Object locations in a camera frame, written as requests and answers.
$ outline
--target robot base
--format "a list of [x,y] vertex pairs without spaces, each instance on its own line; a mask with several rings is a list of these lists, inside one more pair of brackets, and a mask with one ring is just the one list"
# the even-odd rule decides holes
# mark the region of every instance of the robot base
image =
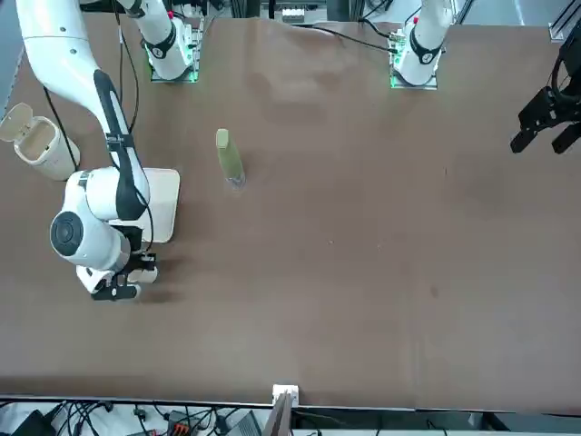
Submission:
[[[153,241],[167,243],[172,239],[180,191],[180,174],[175,170],[143,168],[150,186],[149,208],[153,218]],[[147,211],[137,221],[110,221],[114,225],[135,225],[143,229],[142,239],[149,242],[152,231]]]
[[438,59],[436,60],[436,66],[434,68],[434,74],[432,77],[425,83],[421,84],[420,86],[409,84],[406,82],[398,71],[398,64],[401,62],[401,55],[406,48],[406,36],[401,29],[398,30],[396,33],[397,39],[395,41],[389,41],[389,48],[395,48],[398,50],[397,54],[389,54],[389,66],[391,69],[391,77],[389,78],[389,87],[393,89],[399,88],[415,88],[415,89],[428,89],[428,90],[437,90],[438,89],[438,79],[436,77],[436,71],[438,70]]
[[198,76],[200,72],[200,49],[202,45],[204,24],[203,17],[200,18],[200,22],[197,28],[190,24],[184,24],[179,18],[174,18],[173,22],[178,29],[178,33],[183,34],[183,38],[178,38],[178,44],[184,62],[189,66],[179,77],[176,77],[172,80],[166,80],[161,78],[155,72],[150,58],[151,81],[165,84],[195,84],[198,82]]

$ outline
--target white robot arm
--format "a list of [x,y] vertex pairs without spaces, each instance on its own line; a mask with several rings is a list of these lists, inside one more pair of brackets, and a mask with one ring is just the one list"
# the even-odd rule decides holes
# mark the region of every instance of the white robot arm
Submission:
[[139,286],[127,283],[127,275],[150,269],[154,256],[138,253],[135,243],[132,249],[123,228],[107,222],[138,219],[150,199],[149,184],[113,83],[94,61],[77,1],[16,1],[34,74],[46,88],[96,116],[113,162],[69,178],[63,209],[51,224],[51,244],[77,265],[84,286],[94,298],[99,295],[95,299],[133,298]]
[[420,86],[431,79],[453,20],[451,0],[422,0],[418,23],[404,28],[406,46],[395,68],[403,80]]

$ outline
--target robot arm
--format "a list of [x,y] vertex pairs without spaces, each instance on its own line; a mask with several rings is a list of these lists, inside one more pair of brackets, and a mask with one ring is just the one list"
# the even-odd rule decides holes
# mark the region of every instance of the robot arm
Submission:
[[145,206],[136,191],[148,202],[149,184],[113,83],[94,61],[77,0],[17,0],[16,8],[36,78],[96,116],[119,168],[91,172],[86,182],[91,211],[102,221],[138,218]]
[[77,275],[94,293],[101,279],[126,270],[131,261],[129,239],[107,221],[138,219],[150,192],[113,83],[94,61],[77,2],[16,0],[16,6],[34,74],[46,88],[96,116],[113,161],[111,167],[69,178],[63,209],[51,224],[54,249],[77,265]]
[[431,79],[453,19],[450,0],[422,0],[418,23],[404,28],[406,46],[396,65],[403,80],[420,86]]
[[[563,90],[557,83],[561,64],[571,78]],[[518,114],[520,132],[510,143],[513,153],[521,153],[539,132],[561,123],[569,125],[553,140],[555,153],[563,153],[581,137],[581,20],[561,45],[550,79],[550,85],[541,88]]]

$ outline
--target black cable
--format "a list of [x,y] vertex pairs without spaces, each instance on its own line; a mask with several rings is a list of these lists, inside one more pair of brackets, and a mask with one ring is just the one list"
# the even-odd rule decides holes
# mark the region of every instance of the black cable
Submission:
[[54,118],[56,118],[56,122],[58,123],[58,128],[61,129],[61,134],[63,134],[63,136],[64,136],[64,142],[66,143],[66,148],[69,151],[69,156],[71,156],[71,162],[73,162],[74,170],[78,171],[79,165],[77,165],[77,163],[74,159],[73,150],[71,149],[71,145],[69,144],[69,137],[67,136],[66,131],[64,130],[64,126],[63,126],[63,122],[61,121],[61,117],[58,116],[58,113],[56,112],[56,109],[54,108],[53,100],[51,99],[51,95],[48,92],[48,89],[46,89],[46,86],[43,85],[43,89],[44,89],[44,95],[46,96],[46,101],[48,102],[48,105],[51,107],[51,111],[53,111]]
[[369,27],[371,27],[371,29],[373,29],[373,32],[375,32],[376,34],[378,34],[379,36],[383,36],[384,38],[391,38],[390,34],[386,34],[384,32],[381,32],[370,20],[368,20],[367,18],[361,18],[359,20],[360,23],[363,23],[364,25],[368,25]]
[[160,414],[160,416],[164,420],[166,420],[166,421],[169,421],[170,420],[170,414],[169,413],[163,413],[162,411],[160,411],[159,407],[157,407],[156,404],[153,404],[153,408],[155,409],[155,411],[157,411]]
[[230,418],[230,417],[231,417],[231,416],[232,416],[234,413],[236,413],[236,412],[237,412],[237,411],[239,411],[239,410],[240,410],[240,407],[237,407],[237,408],[233,409],[232,411],[229,411],[228,413],[226,413],[226,414],[223,416],[223,419],[224,419],[224,420],[227,420],[228,418]]
[[[213,411],[215,411],[215,409],[211,408],[210,411],[206,415],[203,415],[200,418],[200,420],[198,421],[198,423],[194,426],[194,428],[198,431],[199,430],[201,430],[201,431],[208,430],[210,428],[210,424],[212,423],[212,412]],[[204,427],[202,427],[203,420],[205,420],[206,417],[208,417],[208,416],[210,417],[210,419],[208,420],[208,423]]]
[[[135,123],[137,121],[137,114],[139,113],[139,80],[137,79],[137,71],[135,70],[135,64],[133,63],[133,57],[131,56],[131,51],[129,50],[129,46],[127,45],[127,40],[125,39],[125,35],[123,34],[123,30],[121,29],[121,19],[119,17],[119,11],[117,11],[117,5],[115,3],[115,0],[112,0],[112,3],[113,3],[113,11],[115,12],[115,21],[117,21],[117,24],[119,25],[119,32],[121,33],[121,39],[123,41],[123,46],[125,47],[125,51],[127,52],[127,57],[129,58],[129,63],[131,64],[131,69],[133,71],[133,79],[135,81],[135,109],[133,110],[133,119],[131,120],[131,124],[129,125],[129,133],[131,134],[133,132],[133,128],[135,127]],[[122,52],[122,56],[120,59],[120,63],[122,61],[123,61],[123,52]],[[121,88],[119,90],[119,94],[121,96],[123,96],[123,81],[122,80],[120,80],[120,86],[121,86]],[[119,169],[119,166],[117,166],[117,164],[115,163],[113,158],[111,159],[111,162],[112,162],[113,166],[119,172],[119,175],[121,176],[121,171]],[[151,234],[151,239],[147,245],[147,248],[145,249],[146,252],[149,252],[149,250],[152,248],[152,245],[153,245],[152,210],[150,209],[148,202],[145,201],[145,198],[143,197],[142,193],[140,193],[139,190],[137,189],[137,186],[135,186],[135,183],[130,183],[130,185],[133,186],[133,189],[135,190],[135,194],[139,197],[139,201],[142,202],[143,204],[145,204],[145,208],[146,208],[147,214],[149,216],[149,223],[151,225],[152,234]]]
[[188,405],[185,405],[185,415],[188,417],[188,436],[192,434],[192,420],[190,419],[190,411],[188,411]]
[[421,6],[418,9],[416,9],[414,12],[412,12],[411,15],[408,18],[406,18],[406,21],[403,22],[403,25],[406,25],[408,23],[408,21],[411,20],[413,18],[413,16],[419,12],[420,9],[421,9]]
[[363,18],[368,18],[371,14],[373,14],[375,11],[377,11],[378,9],[380,9],[382,6],[387,5],[386,10],[388,9],[388,7],[393,3],[393,0],[383,0],[382,2],[380,2],[377,6],[375,6],[373,9],[371,9],[369,12],[367,12],[365,14],[365,16],[363,16]]
[[73,404],[71,403],[71,405],[69,406],[69,410],[66,413],[66,428],[69,431],[69,436],[73,436],[73,434],[71,433],[71,417],[73,415],[71,415],[71,409],[73,408]]
[[561,102],[577,104],[581,101],[581,96],[579,95],[568,95],[561,93],[561,90],[556,84],[556,80],[559,76],[559,69],[561,64],[563,63],[563,58],[558,56],[555,65],[553,66],[553,73],[551,74],[551,88],[553,89],[553,93],[555,94],[555,98],[560,100]]
[[131,69],[133,71],[133,79],[135,81],[135,109],[133,110],[133,119],[129,125],[129,133],[133,132],[135,127],[135,122],[137,121],[137,113],[139,112],[139,80],[137,80],[137,71],[135,70],[135,64],[133,63],[133,58],[129,47],[127,46],[127,41],[125,40],[125,35],[121,33],[121,38],[123,39],[123,45],[125,45],[125,51],[127,52],[127,57],[129,58],[129,64],[131,64]]
[[333,416],[329,416],[329,415],[323,415],[321,413],[312,413],[310,411],[295,411],[295,413],[301,417],[303,416],[309,416],[312,418],[322,418],[323,420],[329,420],[329,421],[333,421],[335,423],[337,423],[338,425],[341,425],[343,427],[348,427],[350,428],[351,426],[342,420],[338,420],[337,418],[333,417]]
[[274,19],[274,7],[276,6],[276,0],[269,0],[269,18]]
[[135,410],[134,410],[133,414],[137,417],[139,424],[142,426],[143,434],[149,434],[149,432],[145,429],[145,425],[143,424],[143,420],[142,420],[142,415],[139,413],[139,409],[137,408],[137,404],[135,404]]
[[74,407],[78,410],[79,414],[81,415],[81,418],[79,418],[79,421],[77,422],[77,427],[78,427],[78,434],[81,434],[83,432],[83,426],[85,423],[89,424],[89,428],[91,429],[91,432],[93,433],[93,436],[99,436],[99,433],[97,432],[97,430],[94,428],[93,426],[93,422],[91,421],[91,416],[90,413],[93,410],[89,411],[89,408],[92,406],[92,404],[81,404],[79,405],[78,402],[76,402],[74,404]]
[[426,425],[428,425],[428,430],[433,429],[433,430],[440,430],[444,432],[444,436],[448,436],[448,432],[446,431],[446,429],[444,427],[438,427],[436,425],[434,425],[434,423],[430,420],[426,420]]
[[326,29],[325,27],[313,26],[313,27],[311,27],[311,29],[322,30],[323,32],[327,32],[328,34],[340,36],[341,38],[349,39],[350,41],[353,41],[354,43],[365,45],[365,46],[370,47],[370,48],[375,48],[376,50],[381,50],[382,52],[388,52],[388,53],[393,53],[393,54],[398,53],[398,51],[395,48],[387,48],[387,47],[382,47],[381,45],[366,43],[365,41],[361,41],[360,39],[353,38],[351,36],[347,36],[345,34],[342,34],[340,32],[334,31],[334,30]]
[[381,429],[383,429],[383,414],[380,412],[378,419],[378,430],[375,432],[375,436],[379,436]]

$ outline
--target metal frame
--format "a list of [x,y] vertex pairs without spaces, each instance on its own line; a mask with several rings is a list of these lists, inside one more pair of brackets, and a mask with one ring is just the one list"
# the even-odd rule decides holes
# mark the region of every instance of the metal frame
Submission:
[[548,32],[552,42],[565,41],[571,27],[581,17],[581,0],[571,0],[552,23],[548,25]]

